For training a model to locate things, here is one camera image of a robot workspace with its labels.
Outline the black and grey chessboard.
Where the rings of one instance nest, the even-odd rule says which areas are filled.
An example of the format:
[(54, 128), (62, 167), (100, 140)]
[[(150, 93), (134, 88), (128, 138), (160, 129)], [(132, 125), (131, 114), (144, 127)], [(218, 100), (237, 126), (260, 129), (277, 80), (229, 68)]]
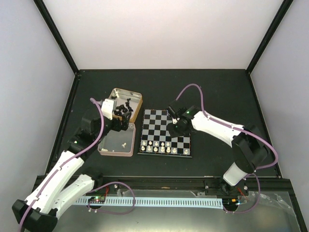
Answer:
[[(168, 130), (167, 124), (172, 122), (172, 118), (168, 115), (166, 110), (155, 110), (155, 109), (146, 109), (143, 114), (143, 123), (141, 131), (141, 141), (139, 147), (139, 155), (157, 155), (165, 157), (181, 157), (181, 158), (191, 158), (191, 137), (181, 136), (176, 138), (171, 138)], [(152, 152), (147, 151), (147, 146), (149, 141), (152, 141)], [(165, 143), (165, 152), (161, 153), (160, 148), (161, 143)], [(154, 152), (154, 147), (158, 147), (158, 151)], [(166, 152), (167, 147), (170, 147), (170, 153)], [(173, 148), (177, 149), (175, 154), (172, 153)]]

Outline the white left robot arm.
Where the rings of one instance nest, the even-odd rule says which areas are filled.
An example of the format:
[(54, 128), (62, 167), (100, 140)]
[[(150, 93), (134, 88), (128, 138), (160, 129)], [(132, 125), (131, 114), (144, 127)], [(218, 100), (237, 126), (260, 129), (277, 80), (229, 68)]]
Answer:
[(62, 214), (81, 196), (108, 188), (103, 174), (93, 168), (83, 171), (73, 183), (68, 184), (68, 181), (110, 131), (128, 129), (130, 117), (131, 113), (115, 118), (102, 111), (98, 117), (92, 112), (84, 114), (80, 127), (50, 173), (25, 200), (16, 200), (13, 204), (21, 231), (51, 232)]

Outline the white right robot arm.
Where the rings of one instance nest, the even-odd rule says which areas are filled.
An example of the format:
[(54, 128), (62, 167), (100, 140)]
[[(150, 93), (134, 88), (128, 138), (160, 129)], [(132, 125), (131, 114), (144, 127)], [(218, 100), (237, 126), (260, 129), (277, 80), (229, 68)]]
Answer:
[(172, 117), (172, 122), (167, 125), (172, 138), (201, 131), (232, 148), (234, 162), (219, 183), (220, 191), (225, 195), (232, 194), (239, 181), (252, 174), (270, 153), (263, 142), (249, 135), (259, 131), (256, 126), (245, 128), (212, 115), (206, 116), (199, 107), (182, 107), (177, 100), (169, 104), (167, 111)]

